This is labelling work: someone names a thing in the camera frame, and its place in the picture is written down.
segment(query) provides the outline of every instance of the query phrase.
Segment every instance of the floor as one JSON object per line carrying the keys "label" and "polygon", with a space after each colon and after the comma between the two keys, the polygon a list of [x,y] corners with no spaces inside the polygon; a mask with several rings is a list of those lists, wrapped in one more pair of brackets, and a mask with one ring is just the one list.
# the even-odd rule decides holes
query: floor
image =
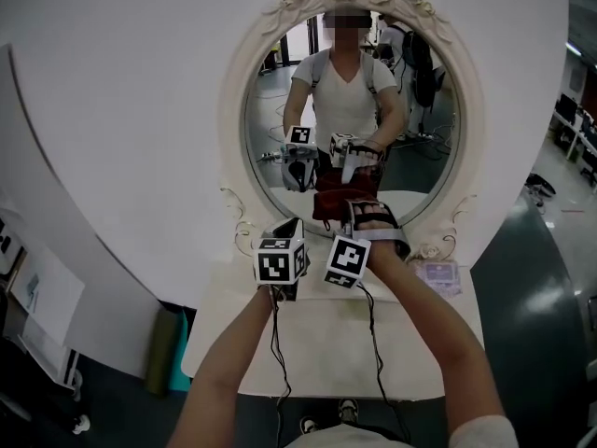
{"label": "floor", "polygon": [[567,161],[562,149],[546,139],[534,165],[557,192],[541,212],[570,274],[589,348],[597,359],[597,336],[590,330],[588,300],[597,296],[597,195],[580,175],[579,162]]}
{"label": "floor", "polygon": [[[537,209],[522,194],[472,271],[485,346],[507,415],[521,447],[574,446],[585,432],[586,347],[576,297],[560,252]],[[83,400],[91,431],[74,437],[36,424],[38,446],[163,447],[184,395],[156,399],[140,380],[83,358]],[[363,423],[396,429],[379,400],[360,400]],[[314,414],[335,423],[334,399],[290,399],[283,444]],[[443,399],[403,402],[419,448],[447,446]],[[235,447],[273,446],[274,399],[239,396]]]}
{"label": "floor", "polygon": [[[280,149],[284,139],[282,114],[295,69],[294,66],[282,67],[257,78],[257,87],[247,105],[245,118],[249,132],[247,141],[255,160],[263,153]],[[424,117],[425,130],[431,133],[436,129],[436,133],[450,144],[453,112],[451,92],[437,93],[433,111],[427,112]],[[305,106],[302,124],[315,124],[311,96]],[[428,193],[439,179],[448,160],[445,153],[449,152],[447,147],[439,145],[436,149],[436,145],[428,143],[413,145],[412,142],[406,142],[396,145],[387,163],[380,190]],[[270,188],[284,185],[276,162],[260,162],[258,168]]]}

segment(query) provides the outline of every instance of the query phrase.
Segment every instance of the fluorescent light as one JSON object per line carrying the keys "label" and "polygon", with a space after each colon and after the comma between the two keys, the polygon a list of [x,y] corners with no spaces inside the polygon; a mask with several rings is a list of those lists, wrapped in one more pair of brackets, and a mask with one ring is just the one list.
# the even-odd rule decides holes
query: fluorescent light
{"label": "fluorescent light", "polygon": [[570,45],[570,43],[566,42],[566,47],[572,51],[576,56],[580,56],[581,53],[580,51],[578,51],[578,49],[576,49],[575,47],[573,47],[572,45]]}

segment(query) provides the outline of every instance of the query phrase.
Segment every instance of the white mirror frame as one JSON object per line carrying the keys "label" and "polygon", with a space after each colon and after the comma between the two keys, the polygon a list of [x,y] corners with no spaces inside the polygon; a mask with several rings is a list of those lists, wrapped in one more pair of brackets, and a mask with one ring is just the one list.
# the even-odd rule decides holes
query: white mirror frame
{"label": "white mirror frame", "polygon": [[[248,30],[224,77],[217,109],[224,162],[222,185],[237,196],[233,204],[240,209],[235,244],[248,255],[250,241],[273,222],[285,218],[259,185],[244,136],[247,95],[257,78],[257,69],[288,30],[342,3],[394,15],[431,44],[451,75],[459,106],[455,122],[460,127],[457,154],[435,199],[404,226],[415,257],[449,258],[457,242],[456,219],[467,212],[468,203],[475,197],[471,187],[485,142],[484,103],[477,71],[462,40],[427,0],[281,0],[263,11]],[[241,246],[240,236],[245,238]],[[322,247],[321,255],[326,258],[331,239],[310,234],[307,241],[311,250],[313,246]]]}

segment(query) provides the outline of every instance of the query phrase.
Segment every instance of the mirror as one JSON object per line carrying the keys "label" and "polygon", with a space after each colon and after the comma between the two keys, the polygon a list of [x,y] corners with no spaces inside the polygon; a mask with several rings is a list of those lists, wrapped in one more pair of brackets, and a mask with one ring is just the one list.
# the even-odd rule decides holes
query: mirror
{"label": "mirror", "polygon": [[[340,140],[357,138],[361,159],[369,163],[361,161],[354,177],[372,181],[400,224],[434,200],[460,139],[457,94],[438,52],[406,24],[338,7],[288,31],[256,73],[244,114],[246,149],[259,184],[288,217],[301,217],[307,230],[331,236],[313,218],[313,195],[338,164],[330,158],[338,138],[333,133]],[[293,171],[287,172],[284,157],[285,122],[289,131],[291,125],[314,129],[315,169],[295,190],[288,188]]]}

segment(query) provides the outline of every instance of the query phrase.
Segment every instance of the sneaker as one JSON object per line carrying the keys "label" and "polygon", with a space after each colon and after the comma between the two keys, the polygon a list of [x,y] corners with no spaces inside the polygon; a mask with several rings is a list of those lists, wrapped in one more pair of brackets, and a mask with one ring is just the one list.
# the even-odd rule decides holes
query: sneaker
{"label": "sneaker", "polygon": [[313,433],[314,431],[317,431],[319,429],[319,426],[317,426],[315,420],[313,420],[310,416],[303,416],[300,419],[299,424],[300,432],[303,435],[306,435],[307,433]]}
{"label": "sneaker", "polygon": [[355,399],[341,399],[338,403],[338,415],[342,423],[358,421],[358,403]]}
{"label": "sneaker", "polygon": [[83,375],[78,370],[75,370],[73,376],[73,399],[79,403],[81,401],[81,386],[83,386]]}
{"label": "sneaker", "polygon": [[81,433],[83,433],[83,431],[87,431],[90,428],[90,418],[87,415],[82,414],[78,417],[78,423],[76,424],[75,429],[73,429],[73,433],[75,433],[76,435],[80,435]]}

